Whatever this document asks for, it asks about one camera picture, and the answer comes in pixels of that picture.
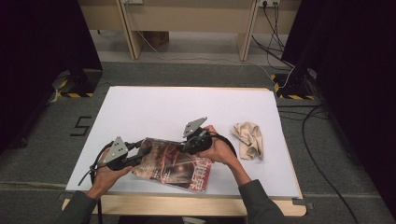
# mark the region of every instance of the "black curtain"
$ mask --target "black curtain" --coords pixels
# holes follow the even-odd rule
[[[317,71],[334,122],[396,217],[396,2],[328,3],[302,1],[284,59]]]
[[[0,153],[26,135],[62,71],[102,70],[78,1],[5,1],[0,6]]]

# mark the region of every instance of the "beige cloth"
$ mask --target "beige cloth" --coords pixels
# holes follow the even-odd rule
[[[252,122],[237,123],[231,129],[239,140],[239,156],[245,160],[253,160],[257,155],[263,159],[262,132],[260,127]]]

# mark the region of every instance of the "white tabletop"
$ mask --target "white tabletop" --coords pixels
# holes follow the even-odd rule
[[[107,93],[66,190],[88,190],[91,180],[78,182],[89,170],[104,145],[120,136],[136,142],[145,137],[184,141],[187,122],[207,117],[203,127],[212,124],[227,137],[237,153],[239,140],[231,128],[251,121],[262,131],[264,159],[241,160],[252,179],[262,182],[272,197],[297,198],[299,187],[282,132],[275,96],[266,89],[180,88],[180,87],[111,87]],[[176,187],[123,176],[109,193],[153,195],[193,195]],[[231,171],[222,163],[212,165],[204,196],[239,196]]]

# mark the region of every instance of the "magazine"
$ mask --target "magazine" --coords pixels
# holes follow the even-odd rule
[[[151,147],[150,153],[132,170],[133,174],[195,192],[206,190],[210,159],[180,152],[183,145],[178,142],[146,138],[140,148],[147,147]]]

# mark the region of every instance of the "yellow black tape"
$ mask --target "yellow black tape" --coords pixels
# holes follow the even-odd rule
[[[66,78],[62,83],[61,86],[58,89],[58,97],[69,97],[69,98],[82,98],[82,97],[93,97],[93,92],[72,92],[69,90],[63,90],[67,89],[68,81],[69,79]]]
[[[81,92],[58,92],[58,96],[70,97],[70,98],[81,98],[81,97],[93,97],[93,93],[81,93]]]
[[[279,88],[279,84],[276,82],[276,75],[271,75],[271,79],[274,81],[274,89],[276,96],[280,99],[292,99],[292,100],[314,100],[313,95],[308,94],[285,94],[282,92],[282,88]]]

